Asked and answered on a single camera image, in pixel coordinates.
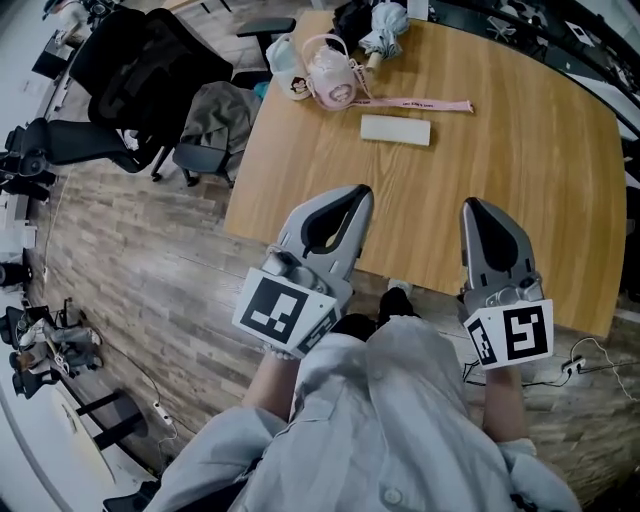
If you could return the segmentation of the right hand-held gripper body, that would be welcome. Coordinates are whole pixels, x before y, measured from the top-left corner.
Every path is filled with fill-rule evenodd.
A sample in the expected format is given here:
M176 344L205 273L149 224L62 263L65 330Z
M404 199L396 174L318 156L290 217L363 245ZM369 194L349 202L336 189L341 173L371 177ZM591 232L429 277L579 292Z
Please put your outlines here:
M537 273L491 291L464 291L461 312L485 370L544 359L552 353L553 301L544 297Z

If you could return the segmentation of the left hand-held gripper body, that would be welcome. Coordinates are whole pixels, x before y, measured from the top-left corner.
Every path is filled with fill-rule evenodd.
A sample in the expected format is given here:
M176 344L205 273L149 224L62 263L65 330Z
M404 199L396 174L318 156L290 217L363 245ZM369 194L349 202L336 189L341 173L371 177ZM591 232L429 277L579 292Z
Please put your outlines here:
M331 257L298 258L274 244L250 268L232 324L284 359L302 359L342 318L353 294L350 276L331 274Z

